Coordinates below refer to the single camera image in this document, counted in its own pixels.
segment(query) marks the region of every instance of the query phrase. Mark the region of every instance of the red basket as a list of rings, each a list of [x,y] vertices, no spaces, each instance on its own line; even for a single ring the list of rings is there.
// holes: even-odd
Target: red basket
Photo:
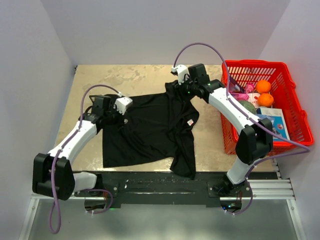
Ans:
[[[261,79],[271,83],[270,94],[274,98],[273,107],[282,109],[289,137],[292,141],[305,146],[314,143],[314,138],[310,130],[307,114],[301,109],[295,88],[296,84],[292,80],[288,67],[283,62],[270,62],[263,60],[227,60],[230,76],[233,77],[242,87],[246,83],[256,84]],[[221,82],[227,85],[226,68],[222,65]],[[235,127],[221,114],[221,124],[223,132],[224,151],[227,154],[236,154],[236,144],[238,133]],[[287,142],[273,142],[273,150],[270,156],[283,153],[296,148],[295,145]]]

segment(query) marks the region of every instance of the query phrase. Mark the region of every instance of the wooden surface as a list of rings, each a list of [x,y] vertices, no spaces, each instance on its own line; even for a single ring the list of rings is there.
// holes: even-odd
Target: wooden surface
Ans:
[[[221,79],[221,66],[206,66],[210,79]],[[95,84],[107,84],[125,96],[138,96],[165,92],[165,83],[177,79],[170,74],[171,65],[79,65],[77,67],[71,92],[60,125],[57,141],[62,141],[73,129],[80,115],[80,102],[86,89]],[[112,93],[109,89],[98,87],[93,94]],[[91,104],[87,97],[84,109]],[[236,156],[224,153],[220,113],[204,100],[195,97],[192,104],[199,111],[199,120],[192,132],[196,170],[228,171]],[[80,152],[72,164],[74,171],[170,171],[172,158],[160,161],[113,168],[103,168],[102,132],[94,137]],[[263,162],[256,171],[273,171],[270,161]]]

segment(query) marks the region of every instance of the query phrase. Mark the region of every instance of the white backdrop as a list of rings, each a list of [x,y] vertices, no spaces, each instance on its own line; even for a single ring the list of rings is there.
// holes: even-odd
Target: white backdrop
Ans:
[[[257,59],[290,0],[41,0],[74,64],[172,64],[205,42]],[[204,46],[184,64],[221,64]]]
[[[291,178],[299,213],[309,240],[320,237],[320,2],[291,0],[260,58],[288,64],[296,92],[315,138],[312,152],[279,160]]]
[[[0,7],[0,239],[17,240],[33,160],[55,143],[74,69],[39,0]]]

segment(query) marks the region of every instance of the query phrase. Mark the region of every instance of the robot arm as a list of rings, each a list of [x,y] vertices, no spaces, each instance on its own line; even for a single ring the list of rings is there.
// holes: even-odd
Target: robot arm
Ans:
[[[171,73],[178,76],[178,88],[182,94],[197,96],[217,108],[233,124],[239,134],[235,147],[237,154],[235,163],[226,173],[221,184],[216,186],[216,190],[228,194],[232,189],[242,186],[252,165],[273,149],[273,137],[247,119],[230,103],[229,99],[250,118],[271,131],[272,123],[267,118],[259,119],[245,109],[233,96],[227,96],[226,88],[219,80],[210,81],[203,64],[188,68],[184,65],[178,65],[171,68]]]
[[[63,151],[58,155],[54,170],[58,199],[67,200],[74,192],[95,187],[97,175],[90,172],[73,173],[71,165],[84,146],[105,125],[121,125],[123,123],[123,115],[133,101],[129,97],[119,97],[113,101],[111,97],[104,95],[93,95],[90,96],[90,99],[92,101],[91,112],[83,114],[81,127],[79,128],[80,121],[78,121],[73,130],[59,145],[47,154],[39,153],[34,158],[32,179],[34,193],[53,196],[50,171],[54,157],[62,149]]]

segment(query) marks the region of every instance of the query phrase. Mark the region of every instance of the black shirt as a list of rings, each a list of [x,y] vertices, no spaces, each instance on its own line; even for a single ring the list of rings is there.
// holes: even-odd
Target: black shirt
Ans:
[[[130,97],[122,127],[103,128],[103,167],[131,166],[173,157],[170,170],[195,178],[196,160],[192,128],[199,118],[191,97],[182,95],[177,81],[166,92]]]

